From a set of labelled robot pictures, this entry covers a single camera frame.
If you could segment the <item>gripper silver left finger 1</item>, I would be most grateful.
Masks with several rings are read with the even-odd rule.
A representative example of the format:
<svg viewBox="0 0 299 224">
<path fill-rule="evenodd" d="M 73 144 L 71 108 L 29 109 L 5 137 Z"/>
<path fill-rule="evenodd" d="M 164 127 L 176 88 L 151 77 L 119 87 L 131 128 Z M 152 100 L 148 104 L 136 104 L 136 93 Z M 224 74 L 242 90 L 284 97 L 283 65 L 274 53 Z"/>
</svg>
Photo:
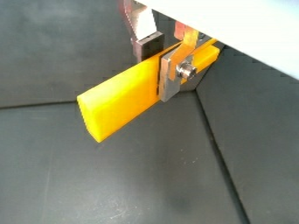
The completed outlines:
<svg viewBox="0 0 299 224">
<path fill-rule="evenodd" d="M 152 10 L 136 0 L 117 0 L 131 35 L 136 61 L 141 62 L 164 49 L 164 34 L 157 31 Z"/>
</svg>

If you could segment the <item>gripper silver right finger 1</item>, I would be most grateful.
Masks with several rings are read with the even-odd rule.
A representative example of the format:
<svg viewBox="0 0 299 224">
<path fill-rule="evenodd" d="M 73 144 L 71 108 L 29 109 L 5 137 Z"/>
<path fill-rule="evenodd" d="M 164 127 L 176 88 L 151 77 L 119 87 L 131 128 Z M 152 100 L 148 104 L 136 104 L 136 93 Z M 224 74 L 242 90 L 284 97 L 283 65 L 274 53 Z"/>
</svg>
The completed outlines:
<svg viewBox="0 0 299 224">
<path fill-rule="evenodd" d="M 183 80 L 196 74 L 192 52 L 207 42 L 207 35 L 182 22 L 175 22 L 174 36 L 180 44 L 160 59 L 159 98 L 167 102 L 180 91 Z"/>
</svg>

